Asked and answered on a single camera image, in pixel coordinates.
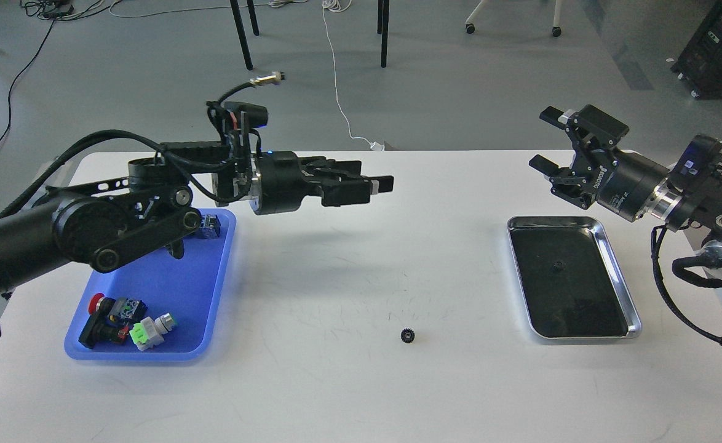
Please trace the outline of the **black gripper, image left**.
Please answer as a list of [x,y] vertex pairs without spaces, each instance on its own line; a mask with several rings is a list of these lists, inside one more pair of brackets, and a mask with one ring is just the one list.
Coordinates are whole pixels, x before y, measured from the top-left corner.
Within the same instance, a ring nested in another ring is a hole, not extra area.
[[259,189],[250,205],[257,215],[293,212],[306,196],[321,197],[324,207],[339,207],[369,204],[373,194],[393,191],[391,175],[356,177],[361,173],[360,160],[300,158],[291,151],[268,151],[255,162]]

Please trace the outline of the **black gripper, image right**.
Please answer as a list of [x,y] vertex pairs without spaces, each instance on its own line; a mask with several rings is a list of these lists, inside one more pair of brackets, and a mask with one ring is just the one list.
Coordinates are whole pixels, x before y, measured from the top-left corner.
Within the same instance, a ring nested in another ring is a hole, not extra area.
[[591,179],[590,171],[578,173],[535,155],[529,166],[545,176],[552,194],[583,210],[600,204],[628,222],[642,217],[668,168],[637,152],[615,151],[629,126],[594,105],[566,111],[548,106],[540,119],[566,132],[576,156],[595,167]]

